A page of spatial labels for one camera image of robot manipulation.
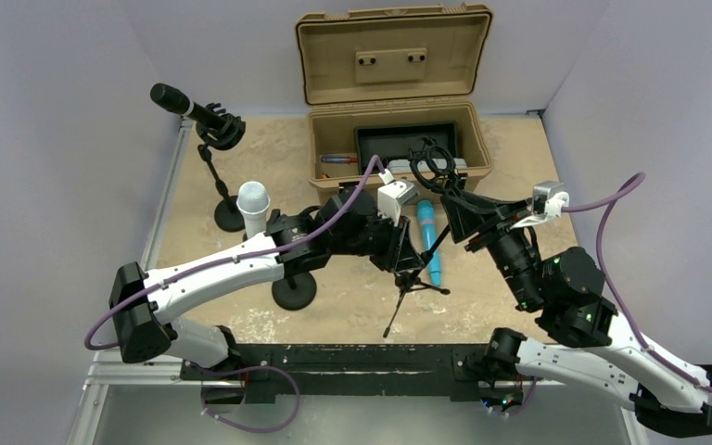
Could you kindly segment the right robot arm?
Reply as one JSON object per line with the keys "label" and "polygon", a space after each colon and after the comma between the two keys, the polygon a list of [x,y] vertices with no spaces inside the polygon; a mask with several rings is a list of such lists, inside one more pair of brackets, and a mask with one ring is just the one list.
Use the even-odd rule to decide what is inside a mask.
{"label": "right robot arm", "polygon": [[626,314],[604,297],[605,275],[584,248],[543,259],[535,233],[522,228],[527,202],[469,192],[441,199],[451,237],[469,252],[485,249],[516,299],[550,337],[542,343],[496,328],[483,356],[465,368],[488,382],[539,377],[596,393],[662,435],[712,435],[712,365],[689,364],[641,340]]}

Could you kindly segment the blue microphone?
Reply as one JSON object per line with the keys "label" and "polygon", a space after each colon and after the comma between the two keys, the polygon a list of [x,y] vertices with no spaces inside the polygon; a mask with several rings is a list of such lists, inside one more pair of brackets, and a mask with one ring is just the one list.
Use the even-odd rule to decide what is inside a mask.
{"label": "blue microphone", "polygon": [[[416,218],[421,230],[421,237],[425,250],[431,250],[438,239],[436,227],[436,213],[429,200],[420,200],[416,204]],[[441,266],[439,253],[435,250],[426,266],[430,280],[434,286],[441,285]]]}

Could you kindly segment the silver white microphone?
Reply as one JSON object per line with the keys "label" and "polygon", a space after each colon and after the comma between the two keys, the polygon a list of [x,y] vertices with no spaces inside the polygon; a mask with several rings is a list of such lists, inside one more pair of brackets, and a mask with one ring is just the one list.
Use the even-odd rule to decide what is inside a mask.
{"label": "silver white microphone", "polygon": [[266,231],[271,199],[262,183],[257,181],[243,183],[238,190],[236,205],[244,221],[246,239]]}

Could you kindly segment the black tripod shock mount stand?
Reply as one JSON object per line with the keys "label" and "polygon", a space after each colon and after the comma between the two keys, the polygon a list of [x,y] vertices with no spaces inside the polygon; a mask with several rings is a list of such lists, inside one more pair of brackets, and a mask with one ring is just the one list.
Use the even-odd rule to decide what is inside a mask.
{"label": "black tripod shock mount stand", "polygon": [[[457,180],[455,179],[455,173],[457,173],[455,157],[448,149],[440,146],[438,141],[431,136],[422,136],[421,141],[420,148],[409,149],[411,173],[425,189],[436,194],[443,194],[450,185],[457,185]],[[438,254],[439,246],[442,244],[444,237],[450,232],[450,226],[446,225],[440,234],[437,232],[436,212],[433,203],[429,199],[422,199],[416,203],[416,220],[421,229],[421,238],[425,247],[421,257],[431,282],[426,283],[419,278],[420,270],[412,273],[401,273],[396,276],[395,285],[398,287],[400,294],[395,311],[382,334],[382,338],[388,337],[391,326],[408,293],[426,289],[437,291],[443,295],[451,293],[448,288],[440,286],[442,272]]]}

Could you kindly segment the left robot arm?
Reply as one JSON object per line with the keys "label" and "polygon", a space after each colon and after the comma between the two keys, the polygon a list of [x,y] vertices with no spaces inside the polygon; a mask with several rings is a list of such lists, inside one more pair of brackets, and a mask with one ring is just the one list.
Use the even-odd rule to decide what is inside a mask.
{"label": "left robot arm", "polygon": [[350,188],[298,215],[275,210],[264,232],[240,244],[175,268],[145,272],[120,267],[110,307],[121,359],[148,362],[169,355],[204,367],[215,378],[236,373],[239,354],[223,329],[185,314],[231,292],[322,269],[336,255],[366,257],[381,271],[423,268],[402,208],[416,187],[396,181],[375,196]]}

